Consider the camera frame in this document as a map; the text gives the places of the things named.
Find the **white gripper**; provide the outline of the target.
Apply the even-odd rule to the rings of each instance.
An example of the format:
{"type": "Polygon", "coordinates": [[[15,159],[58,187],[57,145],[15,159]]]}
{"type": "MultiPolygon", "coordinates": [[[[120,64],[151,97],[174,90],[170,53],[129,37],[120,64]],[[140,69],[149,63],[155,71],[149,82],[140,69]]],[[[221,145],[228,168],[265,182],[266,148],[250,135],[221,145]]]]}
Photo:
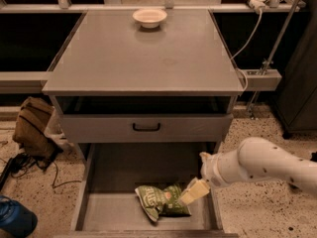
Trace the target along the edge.
{"type": "Polygon", "coordinates": [[[194,178],[188,184],[178,199],[181,205],[189,205],[208,194],[210,191],[209,184],[218,188],[229,186],[241,180],[241,169],[236,150],[218,154],[202,152],[200,157],[202,161],[201,176],[203,179],[194,178]]]}

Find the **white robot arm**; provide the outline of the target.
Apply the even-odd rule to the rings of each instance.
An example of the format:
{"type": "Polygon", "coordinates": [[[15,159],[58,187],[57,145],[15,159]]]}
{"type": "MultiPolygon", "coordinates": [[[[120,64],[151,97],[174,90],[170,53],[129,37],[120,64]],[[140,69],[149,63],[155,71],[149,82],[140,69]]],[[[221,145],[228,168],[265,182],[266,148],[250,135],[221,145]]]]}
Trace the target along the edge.
{"type": "Polygon", "coordinates": [[[234,182],[281,179],[301,190],[317,194],[317,163],[283,150],[264,138],[243,140],[236,150],[210,155],[201,152],[201,178],[194,178],[178,202],[188,205],[207,195],[212,188],[234,182]]]}

